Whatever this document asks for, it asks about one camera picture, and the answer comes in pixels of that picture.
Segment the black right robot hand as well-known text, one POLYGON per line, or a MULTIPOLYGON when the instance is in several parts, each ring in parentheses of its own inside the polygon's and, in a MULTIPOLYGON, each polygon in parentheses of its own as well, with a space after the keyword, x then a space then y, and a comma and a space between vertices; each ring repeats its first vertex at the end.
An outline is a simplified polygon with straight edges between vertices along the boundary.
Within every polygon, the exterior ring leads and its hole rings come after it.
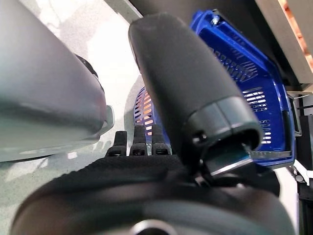
POLYGON ((145 16, 129 41, 174 155, 121 152, 24 200, 12 235, 292 235, 275 172, 249 156, 263 131, 236 83, 180 19, 145 16))

